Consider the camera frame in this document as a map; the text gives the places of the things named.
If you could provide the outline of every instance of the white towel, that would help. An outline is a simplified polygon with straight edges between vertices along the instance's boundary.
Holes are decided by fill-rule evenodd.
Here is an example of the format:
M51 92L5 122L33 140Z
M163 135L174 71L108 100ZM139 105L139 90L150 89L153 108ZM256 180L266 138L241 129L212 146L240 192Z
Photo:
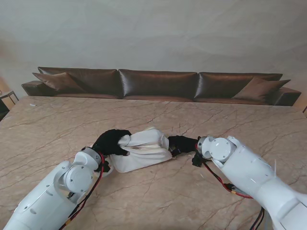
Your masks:
M128 156L110 155L111 164L120 173L158 164L172 158L172 154L168 151L168 139L156 128L131 136L126 135L119 140L118 144L129 152Z

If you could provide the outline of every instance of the white wall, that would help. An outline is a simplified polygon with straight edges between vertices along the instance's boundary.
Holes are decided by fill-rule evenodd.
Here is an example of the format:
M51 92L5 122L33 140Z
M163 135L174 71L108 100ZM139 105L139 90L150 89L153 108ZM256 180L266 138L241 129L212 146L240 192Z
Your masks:
M281 72L307 104L307 0L2 0L0 76L37 66Z

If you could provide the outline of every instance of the marble tabletop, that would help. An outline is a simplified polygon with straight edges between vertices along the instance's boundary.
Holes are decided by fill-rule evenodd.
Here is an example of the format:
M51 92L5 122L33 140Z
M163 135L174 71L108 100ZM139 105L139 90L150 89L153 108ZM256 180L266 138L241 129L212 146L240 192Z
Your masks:
M0 122L0 228L22 198L63 160L108 129L156 127L167 135L235 136L307 193L307 119L293 107L24 97ZM193 153L103 178L68 230L246 230L252 199L227 192ZM212 169L225 179L217 168Z

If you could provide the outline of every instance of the brown leather sofa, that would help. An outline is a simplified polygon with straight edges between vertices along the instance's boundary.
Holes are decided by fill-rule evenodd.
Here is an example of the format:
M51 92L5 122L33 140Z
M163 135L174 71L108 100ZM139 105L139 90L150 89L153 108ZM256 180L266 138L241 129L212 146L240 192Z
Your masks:
M85 97L155 101L270 104L292 106L301 92L282 87L265 103L232 99L254 77L278 81L278 73L210 73L136 71L128 69L72 69L38 67L40 73L69 73L86 93L55 94L42 81L22 87L31 96Z

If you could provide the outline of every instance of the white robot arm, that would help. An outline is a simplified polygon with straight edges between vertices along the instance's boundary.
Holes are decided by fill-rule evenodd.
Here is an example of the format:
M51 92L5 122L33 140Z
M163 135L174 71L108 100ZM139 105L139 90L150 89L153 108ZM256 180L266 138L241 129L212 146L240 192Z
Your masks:
M202 137L197 150L272 218L275 230L307 230L307 195L285 184L272 167L239 140Z
M102 158L83 148L73 163L60 163L19 203L4 230L60 229L90 188Z

